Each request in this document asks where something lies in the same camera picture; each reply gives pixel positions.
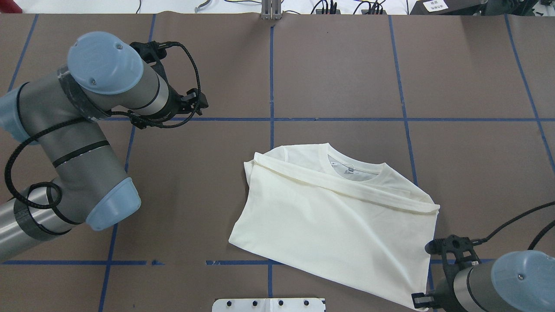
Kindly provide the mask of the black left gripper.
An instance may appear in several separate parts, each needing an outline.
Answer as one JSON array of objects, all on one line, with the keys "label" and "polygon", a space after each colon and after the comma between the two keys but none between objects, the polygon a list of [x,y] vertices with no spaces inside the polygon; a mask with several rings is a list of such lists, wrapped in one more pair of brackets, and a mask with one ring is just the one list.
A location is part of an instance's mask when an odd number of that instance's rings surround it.
[{"label": "black left gripper", "polygon": [[[156,73],[158,82],[157,91],[151,97],[150,102],[142,107],[131,109],[133,113],[151,122],[166,122],[177,114],[189,114],[189,118],[192,118],[195,114],[202,115],[202,109],[208,108],[208,101],[206,95],[201,91],[196,62],[182,43],[175,41],[133,42],[130,46],[150,66],[151,70]],[[186,53],[196,76],[197,87],[188,90],[186,95],[180,95],[169,84],[164,65],[161,63],[161,60],[167,56],[167,49],[172,47],[179,47]]]}]

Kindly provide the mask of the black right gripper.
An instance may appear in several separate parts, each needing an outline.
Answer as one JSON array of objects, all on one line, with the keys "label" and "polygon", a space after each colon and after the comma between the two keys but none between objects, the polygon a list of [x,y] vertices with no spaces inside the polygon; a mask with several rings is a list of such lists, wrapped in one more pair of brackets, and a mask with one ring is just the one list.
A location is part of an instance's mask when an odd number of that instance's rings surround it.
[{"label": "black right gripper", "polygon": [[440,255],[444,280],[428,293],[412,293],[412,301],[417,309],[462,309],[455,295],[454,280],[458,273],[480,262],[474,251],[474,244],[468,237],[450,235],[433,239],[425,245],[429,255]]}]

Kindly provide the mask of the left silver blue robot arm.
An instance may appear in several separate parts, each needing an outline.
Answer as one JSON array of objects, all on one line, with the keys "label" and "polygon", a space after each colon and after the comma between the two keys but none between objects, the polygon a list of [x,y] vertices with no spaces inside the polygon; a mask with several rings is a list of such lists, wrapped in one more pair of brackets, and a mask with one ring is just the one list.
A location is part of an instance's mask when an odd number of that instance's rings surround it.
[{"label": "left silver blue robot arm", "polygon": [[[1,98],[1,128],[19,142],[4,168],[12,198],[1,205],[1,261],[81,224],[102,231],[135,213],[141,199],[99,121],[123,116],[143,130],[171,129],[207,108],[198,68],[175,41],[126,44],[107,32],[83,34],[67,63]],[[17,190],[13,167],[41,146],[57,177]]]}]

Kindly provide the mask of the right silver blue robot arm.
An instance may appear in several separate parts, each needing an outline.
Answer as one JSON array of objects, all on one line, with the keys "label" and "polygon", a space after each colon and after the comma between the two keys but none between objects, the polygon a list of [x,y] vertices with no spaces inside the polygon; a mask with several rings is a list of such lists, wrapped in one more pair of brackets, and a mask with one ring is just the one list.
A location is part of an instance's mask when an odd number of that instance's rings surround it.
[{"label": "right silver blue robot arm", "polygon": [[555,261],[537,250],[506,253],[483,262],[467,237],[450,235],[425,246],[440,255],[444,273],[435,289],[413,293],[417,309],[447,312],[552,312]]}]

